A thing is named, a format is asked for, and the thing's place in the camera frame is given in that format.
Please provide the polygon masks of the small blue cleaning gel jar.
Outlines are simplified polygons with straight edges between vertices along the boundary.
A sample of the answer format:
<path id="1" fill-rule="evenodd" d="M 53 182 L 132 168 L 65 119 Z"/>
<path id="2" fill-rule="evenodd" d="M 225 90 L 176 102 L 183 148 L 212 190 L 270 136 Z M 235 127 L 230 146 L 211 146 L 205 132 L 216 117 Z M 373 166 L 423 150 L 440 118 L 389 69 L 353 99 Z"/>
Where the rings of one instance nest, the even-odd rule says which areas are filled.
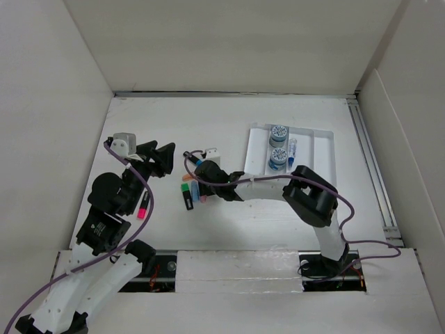
<path id="1" fill-rule="evenodd" d="M 283 170 L 286 168 L 287 159 L 288 154 L 284 148 L 274 148 L 269 156 L 269 168 L 276 171 Z"/>

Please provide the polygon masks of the large blue cleaning gel jar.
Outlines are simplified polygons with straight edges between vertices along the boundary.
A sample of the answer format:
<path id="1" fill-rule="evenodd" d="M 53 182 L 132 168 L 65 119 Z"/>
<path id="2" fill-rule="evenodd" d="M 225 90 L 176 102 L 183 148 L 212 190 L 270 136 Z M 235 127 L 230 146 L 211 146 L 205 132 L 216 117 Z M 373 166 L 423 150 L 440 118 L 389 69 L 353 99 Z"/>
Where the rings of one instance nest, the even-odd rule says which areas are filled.
<path id="1" fill-rule="evenodd" d="M 273 125 L 270 128 L 269 145 L 274 148 L 282 148 L 289 136 L 288 128 L 283 125 Z"/>

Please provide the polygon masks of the blue spray pen bottle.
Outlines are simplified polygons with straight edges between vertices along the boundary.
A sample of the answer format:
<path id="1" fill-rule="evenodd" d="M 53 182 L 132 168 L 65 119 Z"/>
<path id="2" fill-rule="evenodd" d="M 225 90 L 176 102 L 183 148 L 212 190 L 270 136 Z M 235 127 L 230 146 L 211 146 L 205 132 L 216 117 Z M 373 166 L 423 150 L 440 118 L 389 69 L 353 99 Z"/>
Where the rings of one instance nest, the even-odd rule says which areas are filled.
<path id="1" fill-rule="evenodd" d="M 296 148 L 298 141 L 294 138 L 289 139 L 288 143 L 288 166 L 289 168 L 293 166 L 296 159 Z"/>

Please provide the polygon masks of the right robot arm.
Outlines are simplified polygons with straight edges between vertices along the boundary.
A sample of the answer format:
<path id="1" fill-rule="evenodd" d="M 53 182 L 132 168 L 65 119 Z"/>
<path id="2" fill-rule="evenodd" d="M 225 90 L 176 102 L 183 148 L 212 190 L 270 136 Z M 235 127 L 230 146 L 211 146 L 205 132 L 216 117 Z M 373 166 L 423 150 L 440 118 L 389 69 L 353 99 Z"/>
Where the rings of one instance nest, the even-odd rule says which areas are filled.
<path id="1" fill-rule="evenodd" d="M 285 175 L 227 174 L 217 163 L 204 161 L 194 174 L 208 196 L 227 202 L 274 200 L 286 202 L 300 220 L 314 229 L 321 249 L 320 266 L 313 273 L 332 277 L 346 267 L 349 246 L 337 220 L 337 189 L 307 166 Z"/>

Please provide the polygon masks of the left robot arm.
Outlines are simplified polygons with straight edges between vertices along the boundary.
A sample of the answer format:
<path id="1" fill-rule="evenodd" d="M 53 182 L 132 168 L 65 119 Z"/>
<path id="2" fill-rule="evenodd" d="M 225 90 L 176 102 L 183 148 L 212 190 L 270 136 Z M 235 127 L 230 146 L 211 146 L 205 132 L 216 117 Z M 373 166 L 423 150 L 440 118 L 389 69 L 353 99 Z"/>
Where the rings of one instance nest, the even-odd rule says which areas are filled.
<path id="1" fill-rule="evenodd" d="M 150 177 L 171 174 L 175 144 L 159 148 L 156 141 L 128 148 L 127 142 L 110 137 L 104 148 L 121 162 L 121 175 L 103 173 L 92 183 L 90 209 L 76 235 L 64 273 L 40 291 L 49 291 L 29 315 L 16 314 L 9 323 L 20 333 L 87 333 L 105 304 L 132 278 L 151 274 L 156 251 L 131 235 L 124 219 L 134 213 L 143 194 L 150 203 Z"/>

